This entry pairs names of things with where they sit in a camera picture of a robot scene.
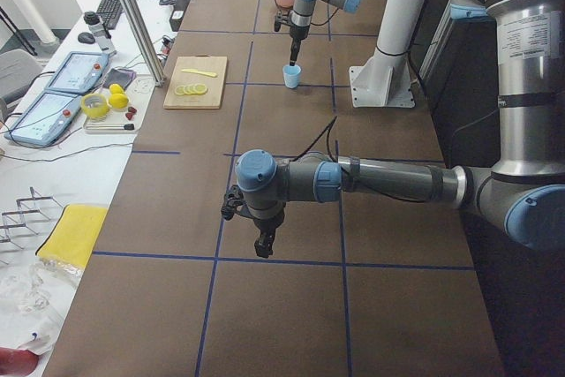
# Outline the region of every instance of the wooden cutting board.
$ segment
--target wooden cutting board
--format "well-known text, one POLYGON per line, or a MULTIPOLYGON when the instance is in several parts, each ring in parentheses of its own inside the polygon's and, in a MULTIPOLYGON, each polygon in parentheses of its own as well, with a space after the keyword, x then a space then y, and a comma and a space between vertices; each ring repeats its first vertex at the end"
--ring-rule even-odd
POLYGON ((165 96, 165 109, 219 109, 222 106, 223 84, 228 67, 227 57, 178 57, 169 89, 165 96), (183 72, 183 69, 196 69, 205 72, 216 72, 217 77, 183 72), (206 84, 205 94, 178 95, 175 90, 179 86, 206 84))

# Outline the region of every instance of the wooden table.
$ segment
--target wooden table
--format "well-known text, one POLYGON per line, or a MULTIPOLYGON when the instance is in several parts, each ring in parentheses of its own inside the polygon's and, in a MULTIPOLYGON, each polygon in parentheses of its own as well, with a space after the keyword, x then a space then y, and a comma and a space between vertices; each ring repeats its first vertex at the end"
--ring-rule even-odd
MULTIPOLYGON (((290 90, 272 0, 192 0, 165 71, 227 56, 222 107, 165 110, 154 91, 44 375, 502 375, 456 211, 291 203, 269 260, 250 220, 220 217, 239 155, 295 155, 334 115, 340 155, 442 164, 423 99, 351 106, 348 68, 373 53, 385 3, 313 26, 290 90)), ((318 3, 314 21, 332 11, 318 3)))

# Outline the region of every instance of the small bottle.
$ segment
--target small bottle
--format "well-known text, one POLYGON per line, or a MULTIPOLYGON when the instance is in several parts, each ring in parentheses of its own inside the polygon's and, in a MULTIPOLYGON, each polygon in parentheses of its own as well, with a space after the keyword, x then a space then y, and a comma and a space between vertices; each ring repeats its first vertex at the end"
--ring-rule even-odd
POLYGON ((38 362, 39 357, 31 351, 0 348, 0 375, 29 375, 38 362))
POLYGON ((94 36, 94 39, 100 46, 102 52, 109 55, 114 55, 116 53, 116 48, 114 43, 112 43, 112 36, 110 35, 108 28, 104 25, 102 19, 96 15, 96 12, 88 11, 85 12, 85 22, 88 24, 88 29, 94 36))

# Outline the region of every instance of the yellow lemon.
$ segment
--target yellow lemon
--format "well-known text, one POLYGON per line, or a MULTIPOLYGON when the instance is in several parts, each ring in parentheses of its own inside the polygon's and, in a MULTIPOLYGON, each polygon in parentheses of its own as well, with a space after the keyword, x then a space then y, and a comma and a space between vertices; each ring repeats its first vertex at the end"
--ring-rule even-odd
POLYGON ((116 84, 116 83, 110 84, 108 88, 109 88, 109 92, 112 93, 112 94, 114 94, 114 93, 121 93, 121 94, 125 93, 124 88, 121 87, 119 84, 116 84))
POLYGON ((125 108, 129 101, 130 100, 123 93, 113 93, 108 99, 108 103, 112 106, 112 108, 116 109, 125 108))

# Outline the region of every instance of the blue cup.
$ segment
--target blue cup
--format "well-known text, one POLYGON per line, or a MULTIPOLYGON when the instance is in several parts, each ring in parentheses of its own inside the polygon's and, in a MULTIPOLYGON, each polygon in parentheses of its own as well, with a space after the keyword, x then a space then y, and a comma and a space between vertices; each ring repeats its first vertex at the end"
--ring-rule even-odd
POLYGON ((302 68, 300 68, 300 65, 285 65, 282 68, 284 85, 288 88, 298 87, 298 84, 300 84, 301 73, 302 73, 302 68))

